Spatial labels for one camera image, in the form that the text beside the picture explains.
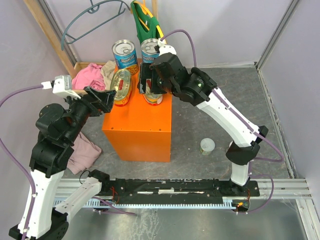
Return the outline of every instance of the purple wall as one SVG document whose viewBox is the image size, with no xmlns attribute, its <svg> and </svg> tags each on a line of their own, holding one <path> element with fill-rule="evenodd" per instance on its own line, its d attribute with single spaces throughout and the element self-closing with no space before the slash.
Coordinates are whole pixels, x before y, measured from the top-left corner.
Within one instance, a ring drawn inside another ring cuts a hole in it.
<svg viewBox="0 0 320 240">
<path fill-rule="evenodd" d="M 320 212 L 320 1 L 301 1 L 262 68 L 299 177 Z"/>
<path fill-rule="evenodd" d="M 0 32 L 0 98 L 67 74 L 23 1 L 0 1 Z M 0 110 L 1 139 L 25 167 L 37 140 L 39 111 L 52 102 L 61 99 L 51 90 L 36 89 L 12 97 Z M 9 239 L 9 228 L 23 215 L 29 183 L 2 150 L 0 154 L 0 239 Z"/>
<path fill-rule="evenodd" d="M 61 29 L 84 9 L 89 0 L 46 0 Z M 194 42 L 199 67 L 253 64 L 259 60 L 291 0 L 159 0 L 158 20 L 164 33 L 185 29 Z M 151 0 L 146 1 L 152 10 Z M 84 14 L 69 29 L 78 37 L 118 12 L 119 2 L 101 5 L 95 14 Z M 140 44 L 134 17 L 125 11 L 75 42 L 72 47 L 80 62 L 113 60 L 111 46 L 117 40 L 134 41 L 138 56 Z M 188 38 L 177 33 L 168 38 L 183 64 L 193 65 Z"/>
</svg>

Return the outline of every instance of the can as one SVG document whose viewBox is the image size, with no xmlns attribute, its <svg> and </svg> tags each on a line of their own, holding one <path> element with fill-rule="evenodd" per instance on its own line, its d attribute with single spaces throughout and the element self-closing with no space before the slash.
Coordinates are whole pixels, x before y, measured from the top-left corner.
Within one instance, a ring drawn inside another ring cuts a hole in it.
<svg viewBox="0 0 320 240">
<path fill-rule="evenodd" d="M 216 147 L 215 142 L 211 138 L 204 138 L 200 142 L 200 153 L 202 155 L 209 155 Z"/>
<path fill-rule="evenodd" d="M 132 83 L 131 74 L 127 69 L 119 69 L 115 72 L 111 80 L 110 90 L 116 91 L 114 105 L 123 107 L 129 102 L 132 93 Z"/>
<path fill-rule="evenodd" d="M 141 43 L 142 62 L 152 64 L 159 56 L 155 46 L 158 45 L 158 39 L 149 38 Z"/>
<path fill-rule="evenodd" d="M 159 105 L 162 102 L 162 99 L 163 99 L 162 94 L 151 93 L 151 90 L 150 90 L 150 87 L 149 87 L 149 85 L 151 84 L 150 80 L 147 80 L 146 83 L 147 84 L 145 86 L 145 94 L 143 94 L 144 99 L 146 100 L 146 102 L 148 104 L 150 104 L 152 106 Z"/>
<path fill-rule="evenodd" d="M 135 45 L 130 40 L 116 41 L 112 52 L 118 69 L 128 69 L 131 75 L 139 71 Z"/>
</svg>

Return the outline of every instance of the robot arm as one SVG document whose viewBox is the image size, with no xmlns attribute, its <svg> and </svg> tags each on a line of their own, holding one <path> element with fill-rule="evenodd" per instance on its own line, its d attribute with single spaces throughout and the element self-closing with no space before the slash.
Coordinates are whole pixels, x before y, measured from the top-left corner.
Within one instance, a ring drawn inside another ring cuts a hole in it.
<svg viewBox="0 0 320 240">
<path fill-rule="evenodd" d="M 140 89 L 144 89 L 145 78 L 151 78 L 152 92 L 155 94 L 171 93 L 181 101 L 199 108 L 223 127 L 233 139 L 226 153 L 226 157 L 232 162 L 231 181 L 240 187 L 246 185 L 249 179 L 249 162 L 257 156 L 260 149 L 261 139 L 254 132 L 265 137 L 268 129 L 265 126 L 259 127 L 246 119 L 223 95 L 217 83 L 205 72 L 193 67 L 191 73 L 188 73 L 172 46 L 161 42 L 158 43 L 158 46 L 159 57 L 152 64 L 142 63 Z M 230 108 L 235 110 L 253 131 L 248 129 L 230 111 Z"/>
<path fill-rule="evenodd" d="M 70 76 L 59 76 L 54 81 L 53 93 L 66 99 L 69 109 L 57 103 L 45 106 L 39 113 L 36 127 L 38 141 L 32 149 L 30 168 L 35 183 L 36 194 L 30 188 L 26 208 L 21 222 L 12 227 L 9 235 L 22 239 L 23 233 L 31 239 L 62 239 L 72 217 L 86 202 L 105 186 L 109 175 L 98 170 L 92 171 L 86 182 L 66 201 L 53 208 L 54 198 L 70 156 L 72 146 L 89 117 L 110 113 L 116 91 L 95 91 L 90 87 L 86 95 L 78 95 L 70 90 Z M 34 198 L 34 208 L 29 228 L 24 229 L 29 205 Z"/>
</svg>

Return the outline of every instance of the tin can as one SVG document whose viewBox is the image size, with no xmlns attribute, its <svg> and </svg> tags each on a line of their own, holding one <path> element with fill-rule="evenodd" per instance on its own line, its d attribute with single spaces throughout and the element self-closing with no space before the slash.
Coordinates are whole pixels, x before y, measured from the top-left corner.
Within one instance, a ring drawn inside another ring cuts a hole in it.
<svg viewBox="0 0 320 240">
<path fill-rule="evenodd" d="M 159 53 L 155 50 L 155 46 L 158 45 L 158 39 L 149 38 L 141 43 L 142 62 L 152 64 L 154 60 L 159 56 Z"/>
<path fill-rule="evenodd" d="M 135 45 L 130 40 L 116 41 L 112 52 L 118 69 L 128 69 L 131 75 L 138 72 L 138 60 Z"/>
<path fill-rule="evenodd" d="M 132 93 L 132 83 L 131 74 L 127 69 L 119 69 L 115 72 L 111 80 L 110 90 L 116 91 L 114 105 L 123 107 L 129 102 Z"/>
<path fill-rule="evenodd" d="M 144 99 L 146 100 L 146 102 L 152 106 L 159 105 L 163 99 L 162 94 L 151 93 L 148 81 L 145 86 L 145 94 L 143 94 L 143 96 L 144 96 Z"/>
</svg>

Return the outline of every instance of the metal floor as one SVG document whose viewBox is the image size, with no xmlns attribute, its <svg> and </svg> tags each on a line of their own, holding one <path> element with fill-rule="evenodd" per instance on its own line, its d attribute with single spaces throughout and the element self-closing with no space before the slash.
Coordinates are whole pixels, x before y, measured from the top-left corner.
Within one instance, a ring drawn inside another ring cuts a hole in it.
<svg viewBox="0 0 320 240">
<path fill-rule="evenodd" d="M 279 146 L 275 127 L 265 99 L 263 88 L 254 67 L 248 68 L 204 68 L 221 88 L 230 102 L 250 121 L 269 128 L 268 138 Z M 130 162 L 122 161 L 101 131 L 103 116 L 90 118 L 82 132 L 102 148 L 103 153 L 90 168 L 110 174 L 111 178 L 142 179 L 228 179 L 231 162 L 225 153 L 231 137 L 212 118 L 189 103 L 173 98 L 171 162 Z M 209 156 L 199 152 L 200 141 L 211 138 L 215 150 Z M 277 154 L 264 142 L 260 156 L 278 158 Z M 252 173 L 270 174 L 276 179 L 289 177 L 285 163 L 254 162 Z M 64 178 L 78 178 L 66 170 Z"/>
<path fill-rule="evenodd" d="M 263 200 L 251 200 L 252 208 Z M 259 212 L 236 215 L 219 209 L 127 209 L 99 215 L 82 208 L 63 240 L 306 240 L 297 204 L 272 200 Z"/>
</svg>

